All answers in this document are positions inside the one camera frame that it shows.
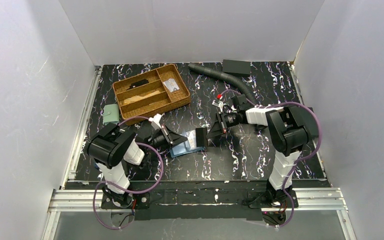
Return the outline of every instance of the green case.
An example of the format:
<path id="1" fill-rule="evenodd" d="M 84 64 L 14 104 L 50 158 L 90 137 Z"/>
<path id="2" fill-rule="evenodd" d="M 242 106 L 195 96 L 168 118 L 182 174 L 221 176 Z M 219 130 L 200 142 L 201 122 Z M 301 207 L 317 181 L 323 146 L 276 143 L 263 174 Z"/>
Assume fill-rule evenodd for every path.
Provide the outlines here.
<path id="1" fill-rule="evenodd" d="M 118 104 L 109 104 L 103 107 L 103 124 L 116 124 L 120 122 L 120 110 Z"/>

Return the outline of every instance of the brown divided tray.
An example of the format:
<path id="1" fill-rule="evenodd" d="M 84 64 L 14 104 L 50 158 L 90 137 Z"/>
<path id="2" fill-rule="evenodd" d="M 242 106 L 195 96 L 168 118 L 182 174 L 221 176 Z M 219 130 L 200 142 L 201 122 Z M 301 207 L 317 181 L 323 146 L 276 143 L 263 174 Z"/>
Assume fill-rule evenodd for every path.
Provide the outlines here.
<path id="1" fill-rule="evenodd" d="M 128 89 L 131 84 L 147 79 L 149 83 Z M 179 90 L 170 92 L 163 82 L 174 79 Z M 189 90 L 180 77 L 179 71 L 174 64 L 168 64 L 151 71 L 132 76 L 121 81 L 114 82 L 112 88 L 120 108 L 121 117 L 128 119 L 135 116 L 153 117 L 155 114 L 163 114 L 170 110 L 179 108 L 191 102 Z M 146 96 L 155 91 L 160 93 L 141 100 L 124 104 L 124 100 L 134 96 Z M 143 119 L 132 119 L 126 124 L 128 126 L 141 122 Z"/>

